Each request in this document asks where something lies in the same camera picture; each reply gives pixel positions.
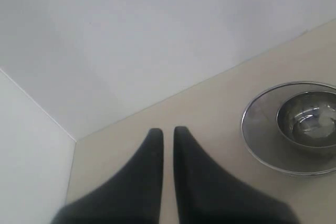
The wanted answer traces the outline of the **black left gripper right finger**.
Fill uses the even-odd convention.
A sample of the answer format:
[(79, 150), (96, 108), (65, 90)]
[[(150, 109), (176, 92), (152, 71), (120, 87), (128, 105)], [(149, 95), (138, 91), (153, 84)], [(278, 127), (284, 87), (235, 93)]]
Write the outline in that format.
[(299, 223), (287, 204), (221, 168), (185, 126), (174, 129), (173, 167), (180, 223)]

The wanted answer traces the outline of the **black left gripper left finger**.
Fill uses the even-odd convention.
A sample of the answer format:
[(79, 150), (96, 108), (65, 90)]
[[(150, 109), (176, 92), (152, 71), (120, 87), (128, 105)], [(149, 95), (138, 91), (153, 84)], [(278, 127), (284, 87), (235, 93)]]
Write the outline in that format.
[(53, 223), (159, 223), (164, 143), (150, 129), (139, 149), (113, 177), (63, 207)]

